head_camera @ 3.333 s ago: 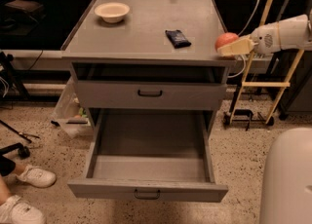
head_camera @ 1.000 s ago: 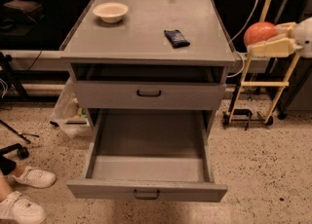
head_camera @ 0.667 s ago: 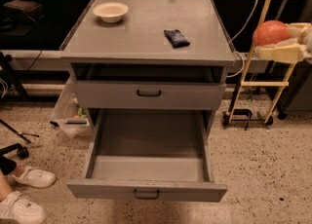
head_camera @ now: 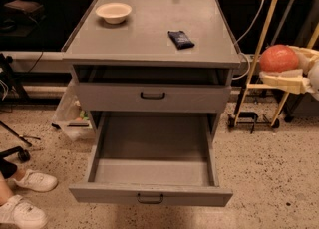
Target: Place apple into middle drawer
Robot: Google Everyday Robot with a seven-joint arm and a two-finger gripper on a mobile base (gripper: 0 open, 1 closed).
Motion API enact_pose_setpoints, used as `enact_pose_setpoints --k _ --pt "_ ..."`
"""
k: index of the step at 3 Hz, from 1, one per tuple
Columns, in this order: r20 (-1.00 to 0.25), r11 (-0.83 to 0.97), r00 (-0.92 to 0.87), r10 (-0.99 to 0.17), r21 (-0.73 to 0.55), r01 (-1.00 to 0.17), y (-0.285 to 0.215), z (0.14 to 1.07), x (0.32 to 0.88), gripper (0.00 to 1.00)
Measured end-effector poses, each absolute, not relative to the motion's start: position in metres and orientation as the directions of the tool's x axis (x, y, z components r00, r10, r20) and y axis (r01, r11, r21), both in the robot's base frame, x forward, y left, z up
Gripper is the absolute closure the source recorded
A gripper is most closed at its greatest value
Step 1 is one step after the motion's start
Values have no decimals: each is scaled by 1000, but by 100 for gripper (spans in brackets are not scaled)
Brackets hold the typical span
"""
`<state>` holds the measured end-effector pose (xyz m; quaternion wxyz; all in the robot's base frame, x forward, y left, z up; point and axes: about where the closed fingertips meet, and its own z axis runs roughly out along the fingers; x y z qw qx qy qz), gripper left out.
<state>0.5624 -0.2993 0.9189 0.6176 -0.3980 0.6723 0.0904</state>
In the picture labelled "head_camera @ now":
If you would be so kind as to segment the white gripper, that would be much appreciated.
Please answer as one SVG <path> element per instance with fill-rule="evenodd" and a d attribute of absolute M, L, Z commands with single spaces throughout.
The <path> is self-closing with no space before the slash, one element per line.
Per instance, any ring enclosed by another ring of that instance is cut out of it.
<path fill-rule="evenodd" d="M 291 94 L 310 93 L 315 100 L 319 101 L 319 52 L 297 46 L 291 46 L 291 49 L 299 59 L 301 70 L 281 73 L 261 71 L 260 79 L 266 85 Z"/>

